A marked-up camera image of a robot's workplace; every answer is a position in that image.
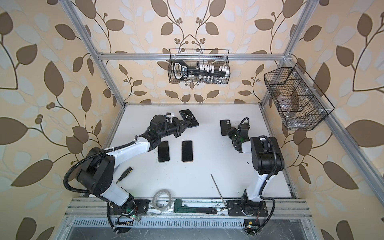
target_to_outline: black tool rack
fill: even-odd
[[[301,77],[304,73],[304,68],[296,64],[293,68],[282,67],[264,74],[267,90],[287,130],[313,130],[334,110],[331,101],[310,75],[313,86],[304,82]]]
[[[228,84],[229,50],[169,49],[168,77],[170,83]]]

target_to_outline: roll of clear tape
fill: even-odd
[[[157,206],[157,199],[161,196],[161,195],[168,195],[169,197],[169,202],[166,206],[164,207],[158,207]],[[156,194],[153,196],[152,198],[152,206],[153,208],[155,208],[156,210],[158,210],[159,212],[166,212],[168,211],[171,206],[172,206],[172,196],[170,194],[170,192],[166,189],[162,189],[162,190],[159,190],[158,192],[156,192]]]

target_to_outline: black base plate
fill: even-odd
[[[148,205],[149,205],[149,200],[145,199],[134,199],[135,201],[135,206],[137,207],[137,212],[136,215],[146,215],[148,212]],[[121,208],[117,206],[116,204],[112,203],[112,210],[113,214],[112,215],[123,215]]]
[[[257,217],[257,214],[259,214],[260,217],[267,217],[268,216],[268,210],[266,208],[265,202],[261,201],[260,203],[261,203],[261,207],[260,206],[258,208],[257,207],[255,207],[255,208],[247,207],[244,212],[248,215],[251,215],[250,213],[254,213],[251,215],[252,217]],[[228,208],[230,208],[228,210],[229,216],[231,216],[231,217],[244,217],[245,216],[241,212],[242,206],[241,206],[240,200],[228,200],[227,206],[228,206]]]

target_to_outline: black wire mesh basket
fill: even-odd
[[[302,77],[303,68],[283,67],[264,74],[264,81],[287,130],[313,130],[334,110],[331,101],[313,81],[309,87]],[[325,97],[326,106],[317,97]]]
[[[231,75],[229,50],[172,48],[169,50],[168,77],[170,83],[228,84]]]

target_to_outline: white table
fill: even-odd
[[[220,197],[211,179],[215,178],[224,198],[240,197],[258,174],[252,166],[251,154],[233,149],[231,140],[221,136],[220,120],[229,119],[236,126],[244,117],[250,119],[249,137],[267,135],[268,131],[260,109],[253,104],[217,105],[128,105],[111,146],[131,142],[135,135],[145,132],[154,115],[175,113],[190,109],[198,127],[187,128],[180,137],[162,138],[169,142],[170,161],[158,162],[157,148],[122,163],[114,173],[114,180],[128,167],[133,171],[122,182],[122,188],[134,197],[153,197],[160,189],[168,189],[172,197]],[[193,141],[193,162],[181,161],[181,142]],[[280,171],[265,187],[266,197],[291,197],[286,180]]]

